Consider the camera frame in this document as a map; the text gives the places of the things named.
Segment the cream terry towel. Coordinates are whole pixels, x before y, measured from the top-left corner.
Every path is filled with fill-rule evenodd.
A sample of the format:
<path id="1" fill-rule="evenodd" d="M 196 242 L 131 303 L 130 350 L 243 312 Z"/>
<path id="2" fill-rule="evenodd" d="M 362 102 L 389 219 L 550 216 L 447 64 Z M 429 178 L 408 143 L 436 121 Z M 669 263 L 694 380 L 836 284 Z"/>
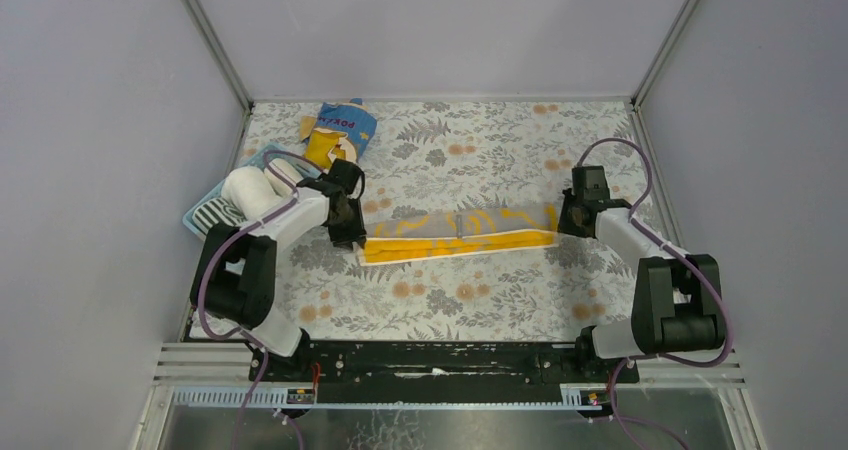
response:
<path id="1" fill-rule="evenodd" d="M 266 164 L 263 174 L 271 188 L 280 197 L 290 197 L 303 175 L 283 158 L 275 158 Z"/>

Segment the grey yellow patterned towel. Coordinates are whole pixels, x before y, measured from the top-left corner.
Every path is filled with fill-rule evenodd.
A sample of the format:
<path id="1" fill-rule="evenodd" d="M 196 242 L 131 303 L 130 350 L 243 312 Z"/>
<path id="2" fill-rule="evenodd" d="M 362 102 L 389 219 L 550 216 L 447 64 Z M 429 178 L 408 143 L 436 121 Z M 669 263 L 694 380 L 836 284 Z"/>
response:
<path id="1" fill-rule="evenodd" d="M 366 227 L 356 250 L 363 266 L 483 255 L 556 243 L 553 204 L 431 213 Z"/>

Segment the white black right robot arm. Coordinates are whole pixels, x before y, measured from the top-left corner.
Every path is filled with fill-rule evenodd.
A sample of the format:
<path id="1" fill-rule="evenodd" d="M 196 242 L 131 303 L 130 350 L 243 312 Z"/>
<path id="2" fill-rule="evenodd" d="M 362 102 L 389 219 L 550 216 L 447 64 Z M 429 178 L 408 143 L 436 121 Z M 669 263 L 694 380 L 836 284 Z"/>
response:
<path id="1" fill-rule="evenodd" d="M 718 264 L 663 239 L 612 197 L 601 166 L 572 171 L 558 230 L 596 240 L 635 273 L 629 317 L 584 328 L 575 341 L 585 360 L 714 350 L 726 342 Z"/>

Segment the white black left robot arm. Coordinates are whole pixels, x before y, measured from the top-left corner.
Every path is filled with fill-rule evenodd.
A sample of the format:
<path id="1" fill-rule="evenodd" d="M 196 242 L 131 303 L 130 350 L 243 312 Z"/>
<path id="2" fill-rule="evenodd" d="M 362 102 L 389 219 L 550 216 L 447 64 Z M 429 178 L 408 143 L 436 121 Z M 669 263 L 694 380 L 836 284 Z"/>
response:
<path id="1" fill-rule="evenodd" d="M 267 354 L 293 356 L 306 333 L 274 308 L 277 251 L 318 227 L 337 248 L 362 247 L 364 186 L 359 166 L 337 160 L 328 172 L 294 184 L 288 199 L 258 219 L 212 226 L 190 295 L 204 333 L 213 340 L 238 334 Z"/>

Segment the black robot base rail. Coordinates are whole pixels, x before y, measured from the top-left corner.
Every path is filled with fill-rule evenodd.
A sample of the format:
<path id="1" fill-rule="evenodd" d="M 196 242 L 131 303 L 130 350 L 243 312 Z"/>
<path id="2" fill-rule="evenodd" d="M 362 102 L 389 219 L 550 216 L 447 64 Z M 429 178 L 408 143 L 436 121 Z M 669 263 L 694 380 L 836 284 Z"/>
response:
<path id="1" fill-rule="evenodd" d="M 612 360 L 585 360 L 571 343 L 303 340 L 291 357 L 252 353 L 249 377 L 343 395 L 535 394 L 565 385 L 606 389 Z"/>

